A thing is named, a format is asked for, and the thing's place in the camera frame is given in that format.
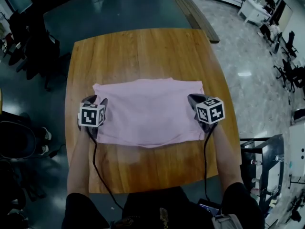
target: person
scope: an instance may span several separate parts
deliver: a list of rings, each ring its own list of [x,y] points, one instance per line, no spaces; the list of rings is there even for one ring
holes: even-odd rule
[[[263,24],[259,30],[260,31],[258,31],[257,34],[261,37],[265,35],[272,43],[274,43],[277,35],[281,33],[281,29],[279,28],[277,21],[273,21],[271,26]]]
[[[238,161],[220,124],[214,129],[213,137],[224,193],[221,213],[235,215],[239,223],[236,228],[263,229],[263,214],[243,184]],[[70,163],[62,229],[110,227],[89,199],[89,141],[89,135],[82,127]],[[111,228],[214,229],[212,217],[208,210],[191,203],[181,187],[173,187],[129,194],[122,219]]]
[[[266,5],[263,7],[270,15],[273,15],[276,9],[276,3],[274,0],[265,0]]]

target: white desk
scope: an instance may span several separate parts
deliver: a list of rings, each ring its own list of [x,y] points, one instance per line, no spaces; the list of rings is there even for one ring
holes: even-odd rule
[[[242,5],[241,9],[238,11],[238,15],[243,13],[246,17],[245,23],[252,21],[254,23],[261,23],[262,20],[268,19],[271,15],[263,9],[263,6],[259,3],[256,3],[253,0],[246,0]]]
[[[295,177],[305,175],[305,122],[289,127],[291,150],[291,174]]]

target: gray floor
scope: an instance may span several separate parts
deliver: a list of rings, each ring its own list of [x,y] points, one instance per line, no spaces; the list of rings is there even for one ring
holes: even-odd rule
[[[258,138],[283,134],[285,161],[290,163],[289,126],[292,111],[304,108],[304,93],[296,88],[289,93],[276,80],[278,71],[273,65],[283,67],[285,55],[281,49],[270,55],[271,48],[257,35],[259,28],[244,24],[237,15],[238,8],[214,0],[194,0],[220,38],[212,45],[224,72],[234,104],[240,137]],[[285,218],[287,206],[302,186],[288,189],[289,168],[284,169],[282,198],[267,218],[271,225],[276,219]]]
[[[269,48],[256,34],[257,27],[243,25],[237,8],[207,0],[198,4],[218,33],[221,42],[213,45],[223,68],[234,102],[240,135],[274,135],[284,133],[288,146],[290,112],[303,105],[303,95],[297,90],[293,106],[288,105],[287,92],[275,80],[273,64],[280,56],[271,57]],[[61,53],[71,52],[75,41],[110,32],[190,25],[173,0],[72,0],[45,14],[45,24],[61,42]],[[20,114],[27,112],[37,125],[46,126],[53,134],[52,150],[65,142],[64,101],[66,82],[63,77],[51,81],[50,93],[43,89],[43,79],[36,76],[27,81],[25,72],[16,73],[16,66],[8,66],[9,57],[0,63],[0,87],[3,109]],[[241,77],[238,73],[250,72]],[[27,202],[25,213],[34,228],[60,228],[65,206],[68,164],[66,150],[51,159],[27,161],[38,171],[39,183],[47,197]],[[208,180],[208,194],[212,201],[221,202],[218,177]],[[197,202],[204,198],[203,182],[183,187],[188,198]],[[121,212],[109,195],[91,194],[91,198],[108,221],[120,218]],[[123,205],[126,195],[116,195]]]

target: bag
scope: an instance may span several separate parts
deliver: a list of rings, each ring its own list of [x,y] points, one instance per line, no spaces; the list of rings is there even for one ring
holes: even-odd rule
[[[219,215],[212,218],[215,229],[243,229],[238,218],[234,214]]]

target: black shirt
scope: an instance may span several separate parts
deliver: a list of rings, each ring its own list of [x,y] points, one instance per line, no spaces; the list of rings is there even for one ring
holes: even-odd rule
[[[214,228],[211,213],[191,203],[181,187],[129,194],[122,212],[122,219],[112,228],[163,229],[164,221],[160,219],[160,210],[167,213],[166,225],[169,229]],[[225,191],[222,213],[235,214],[244,229],[264,228],[262,212],[242,183],[234,183]],[[106,229],[109,227],[89,198],[77,193],[68,195],[62,229]]]

